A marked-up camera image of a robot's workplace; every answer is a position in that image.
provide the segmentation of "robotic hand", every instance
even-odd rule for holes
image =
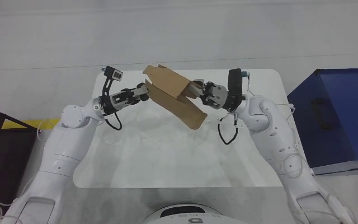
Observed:
[[[242,77],[249,79],[249,73],[240,69],[230,70],[228,91],[224,86],[204,83],[204,80],[194,80],[201,88],[191,85],[190,89],[204,105],[227,110],[234,116],[234,125],[237,119],[245,122],[261,156],[281,180],[289,209],[297,223],[355,223],[351,211],[316,182],[312,170],[299,153],[295,131],[275,103],[262,96],[242,94]],[[220,137],[225,144],[234,140],[227,143],[221,134]]]

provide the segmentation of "yellow stripe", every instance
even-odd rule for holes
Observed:
[[[35,128],[37,128],[40,123],[43,121],[44,119],[39,119],[39,120],[24,120],[22,122],[29,124]],[[47,121],[43,122],[40,129],[53,129],[53,125],[56,125],[60,119],[59,118],[50,118],[50,119],[46,119]],[[6,120],[4,122],[4,124],[2,125],[2,129],[9,129],[9,128],[23,128],[23,126],[16,124],[12,121]]]

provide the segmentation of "black cable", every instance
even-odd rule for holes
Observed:
[[[222,136],[222,132],[220,131],[220,122],[218,123],[219,136],[220,136],[220,138],[222,139],[222,141],[224,142],[224,144],[229,145],[230,143],[232,143],[232,142],[236,139],[236,136],[237,136],[239,130],[238,130],[238,128],[236,127],[236,128],[235,128],[235,131],[236,131],[236,132],[235,132],[234,137],[233,137],[229,142],[226,142],[226,141],[224,140],[223,136]]]
[[[106,123],[111,127],[113,128],[114,130],[121,130],[122,129],[122,123],[121,121],[119,120],[118,116],[117,116],[117,113],[114,113],[114,115],[116,116],[118,122],[119,122],[119,125],[120,127],[119,128],[116,128],[115,126],[113,126],[107,119],[105,119]]]

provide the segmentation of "white tabletop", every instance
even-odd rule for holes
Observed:
[[[248,69],[250,89],[277,104],[287,104],[280,75],[271,69]],[[190,80],[204,78],[227,85],[228,70],[176,71]],[[142,71],[125,71],[121,82],[113,82],[111,94],[144,82]],[[101,95],[103,73],[96,80],[93,97]],[[243,80],[243,92],[247,79]],[[208,117],[198,130],[191,130],[169,111],[151,100],[128,106],[117,114],[121,131],[100,125],[87,156],[73,176],[79,188],[194,188],[231,186],[280,186],[273,169],[260,156],[247,128],[239,122],[237,139],[224,145],[217,131],[218,119],[225,110],[214,110],[194,103]],[[288,106],[279,106],[288,116]],[[112,124],[117,121],[111,118]],[[222,133],[234,134],[232,118],[225,120]],[[289,123],[295,128],[293,118]]]

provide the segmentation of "cardboard flap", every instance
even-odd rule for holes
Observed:
[[[145,80],[149,93],[148,96],[157,104],[173,113],[181,119],[189,128],[198,129],[204,122],[207,114],[202,112],[188,98],[179,95],[177,99],[150,84]]]
[[[153,85],[158,89],[164,91],[175,99],[184,91],[190,80],[179,75],[178,73],[166,68],[162,65],[160,67],[147,66],[143,71]]]

